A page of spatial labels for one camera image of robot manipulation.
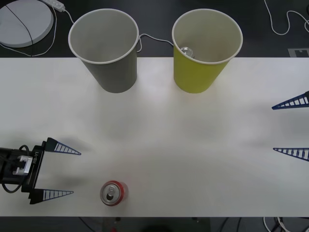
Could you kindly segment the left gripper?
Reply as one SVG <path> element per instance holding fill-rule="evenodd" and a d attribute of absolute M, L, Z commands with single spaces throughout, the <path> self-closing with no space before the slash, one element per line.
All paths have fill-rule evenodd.
<path fill-rule="evenodd" d="M 34 189 L 28 197 L 30 199 L 30 204 L 37 204 L 56 198 L 68 196 L 74 193 L 73 191 L 66 190 L 35 189 L 45 151 L 52 153 L 81 155 L 79 151 L 50 137 L 47 138 L 47 141 L 43 141 L 41 145 L 35 145 L 30 153 L 30 155 L 33 157 L 30 171 L 27 177 L 25 177 L 23 185 L 21 187 L 21 192 L 27 193 L 30 193 Z"/>

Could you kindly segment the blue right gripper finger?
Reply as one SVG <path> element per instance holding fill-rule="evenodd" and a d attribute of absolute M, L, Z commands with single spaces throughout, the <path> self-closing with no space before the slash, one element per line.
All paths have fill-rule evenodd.
<path fill-rule="evenodd" d="M 272 106 L 273 110 L 279 109 L 291 109 L 291 108 L 307 108 L 309 106 L 309 92 L 305 93 L 283 101 L 275 106 Z"/>
<path fill-rule="evenodd" d="M 288 155 L 290 157 L 294 157 L 297 159 L 301 159 L 304 161 L 309 160 L 309 148 L 280 148 L 280 147 L 274 147 L 274 151 L 280 152 L 282 154 Z"/>

